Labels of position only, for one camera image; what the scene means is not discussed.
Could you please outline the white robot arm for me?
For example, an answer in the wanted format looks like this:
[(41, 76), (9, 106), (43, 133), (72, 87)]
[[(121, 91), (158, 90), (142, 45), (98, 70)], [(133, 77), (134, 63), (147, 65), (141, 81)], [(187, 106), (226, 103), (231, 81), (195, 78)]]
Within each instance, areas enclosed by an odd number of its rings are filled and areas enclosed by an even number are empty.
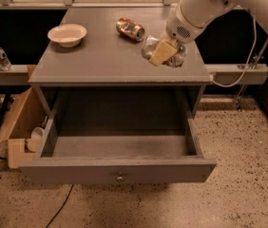
[(161, 65), (177, 53), (178, 45), (193, 42), (212, 21), (236, 6), (248, 10), (268, 34), (268, 0), (181, 0), (170, 11), (149, 62)]

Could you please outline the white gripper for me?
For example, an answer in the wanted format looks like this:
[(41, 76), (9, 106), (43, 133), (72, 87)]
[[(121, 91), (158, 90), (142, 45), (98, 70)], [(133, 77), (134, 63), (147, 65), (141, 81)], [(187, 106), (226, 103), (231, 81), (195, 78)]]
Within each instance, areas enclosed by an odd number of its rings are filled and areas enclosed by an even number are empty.
[[(194, 41), (206, 27), (204, 18), (190, 9), (177, 5), (170, 12), (166, 21), (166, 34), (181, 44)], [(151, 44), (152, 52), (149, 62), (159, 66), (177, 52), (177, 41), (162, 39)]]

